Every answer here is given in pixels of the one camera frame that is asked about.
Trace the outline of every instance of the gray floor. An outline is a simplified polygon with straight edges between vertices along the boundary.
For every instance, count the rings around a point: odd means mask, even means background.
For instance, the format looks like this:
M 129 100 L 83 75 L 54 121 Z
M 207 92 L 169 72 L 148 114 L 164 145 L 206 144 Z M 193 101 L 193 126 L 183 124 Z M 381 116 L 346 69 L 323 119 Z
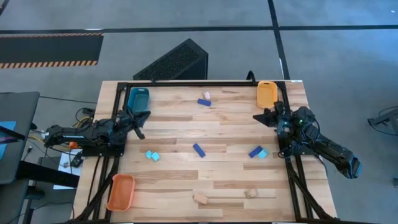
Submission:
M 397 1 L 275 1 L 280 26 L 398 24 Z M 92 29 L 271 24 L 265 0 L 11 0 L 0 29 Z M 398 105 L 398 30 L 283 31 L 292 79 L 302 79 L 322 133 L 348 147 L 363 163 L 362 176 L 345 179 L 328 164 L 338 216 L 396 223 L 398 139 L 373 131 L 367 118 Z M 106 34 L 95 67 L 0 70 L 0 91 L 95 101 L 103 80 L 131 76 L 172 47 L 192 38 L 209 52 L 210 79 L 281 79 L 271 31 Z M 71 125 L 84 105 L 40 99 L 35 123 Z M 42 156 L 33 151 L 28 161 Z M 60 222 L 70 207 L 42 208 L 32 223 Z

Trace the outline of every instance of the small cube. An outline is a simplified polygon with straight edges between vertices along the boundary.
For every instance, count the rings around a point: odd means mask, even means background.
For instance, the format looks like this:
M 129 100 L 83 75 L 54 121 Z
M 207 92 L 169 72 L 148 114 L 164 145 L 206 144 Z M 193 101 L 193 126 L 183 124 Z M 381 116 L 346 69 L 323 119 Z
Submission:
M 259 154 L 262 151 L 262 147 L 258 146 L 257 148 L 255 148 L 253 151 L 251 151 L 249 153 L 250 158 L 253 158 L 254 156 L 256 156 L 257 154 Z
M 253 198 L 257 197 L 257 195 L 259 195 L 259 192 L 257 191 L 257 189 L 250 189 L 245 191 L 244 194 L 246 195 L 246 198 Z
M 263 158 L 265 158 L 267 155 L 268 155 L 268 152 L 265 151 L 265 150 L 262 150 L 262 151 L 258 154 L 258 157 L 259 157 L 260 159 L 263 159 Z
M 198 103 L 205 106 L 211 106 L 211 102 L 204 99 L 198 99 Z
M 152 158 L 152 152 L 150 150 L 148 150 L 147 152 L 145 152 L 145 156 L 150 159 Z
M 157 152 L 152 153 L 152 158 L 156 161 L 160 159 L 159 154 Z
M 199 203 L 204 204 L 204 205 L 207 204 L 207 197 L 206 197 L 206 196 L 203 196 L 203 195 L 200 195 L 200 194 L 198 194 L 198 193 L 195 193 L 195 194 L 194 194 L 193 199 L 194 199 L 195 201 L 199 202 Z
M 203 93 L 203 96 L 205 97 L 206 100 L 210 100 L 210 93 L 209 92 Z

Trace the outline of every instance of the orange tray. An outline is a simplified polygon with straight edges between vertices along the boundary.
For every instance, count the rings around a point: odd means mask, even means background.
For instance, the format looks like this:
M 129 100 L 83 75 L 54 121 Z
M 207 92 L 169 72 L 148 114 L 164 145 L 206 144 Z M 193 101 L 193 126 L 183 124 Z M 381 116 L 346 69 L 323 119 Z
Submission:
M 129 209 L 132 204 L 135 187 L 136 181 L 132 175 L 114 175 L 111 196 L 106 208 L 114 212 L 124 212 Z
M 257 105 L 260 108 L 273 108 L 278 101 L 278 87 L 274 82 L 261 81 L 257 86 Z

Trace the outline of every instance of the wooden table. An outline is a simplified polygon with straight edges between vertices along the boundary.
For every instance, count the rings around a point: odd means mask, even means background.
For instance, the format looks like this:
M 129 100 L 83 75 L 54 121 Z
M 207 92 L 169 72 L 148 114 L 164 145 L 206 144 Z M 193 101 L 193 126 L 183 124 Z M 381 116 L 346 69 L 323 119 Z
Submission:
M 110 118 L 118 82 L 103 82 L 95 119 Z M 292 110 L 308 106 L 302 82 L 286 81 Z M 136 190 L 132 208 L 113 212 L 112 222 L 256 222 L 294 221 L 285 162 L 274 130 L 255 121 L 256 87 L 149 87 L 152 114 L 142 128 L 145 140 L 129 133 L 119 173 L 132 174 Z M 197 103 L 209 91 L 212 106 Z M 199 143 L 201 158 L 192 148 Z M 248 153 L 261 145 L 269 155 L 261 160 Z M 160 160 L 146 158 L 148 150 Z M 83 163 L 75 198 L 75 212 L 85 208 L 97 158 Z M 323 165 L 313 156 L 302 156 L 308 189 L 327 213 L 336 216 Z M 100 161 L 93 187 L 98 186 Z M 244 191 L 258 189 L 247 199 Z M 299 189 L 302 216 L 305 207 Z M 192 199 L 194 193 L 208 197 L 206 205 Z M 104 194 L 100 218 L 104 217 L 108 193 Z

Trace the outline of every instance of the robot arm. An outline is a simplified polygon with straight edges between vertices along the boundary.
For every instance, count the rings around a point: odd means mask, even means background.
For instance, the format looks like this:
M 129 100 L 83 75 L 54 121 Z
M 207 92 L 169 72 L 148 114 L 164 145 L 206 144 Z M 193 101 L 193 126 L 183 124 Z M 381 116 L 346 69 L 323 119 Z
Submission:
M 145 138 L 140 128 L 149 115 L 150 111 L 133 114 L 130 109 L 125 108 L 117 114 L 115 119 L 101 119 L 79 128 L 63 128 L 54 125 L 46 130 L 44 146 L 52 147 L 62 143 L 76 142 L 83 149 L 85 156 L 102 155 L 103 151 L 117 150 L 119 151 L 111 154 L 120 155 L 120 153 L 123 154 L 120 148 L 124 146 L 129 131 L 134 130 L 140 139 Z
M 276 127 L 278 138 L 284 142 L 291 154 L 297 151 L 312 151 L 332 162 L 338 171 L 349 179 L 355 179 L 362 165 L 347 148 L 334 143 L 320 134 L 315 115 L 302 106 L 294 113 L 287 111 L 283 102 L 275 102 L 275 111 L 264 110 L 264 114 L 254 115 L 254 119 L 268 127 Z

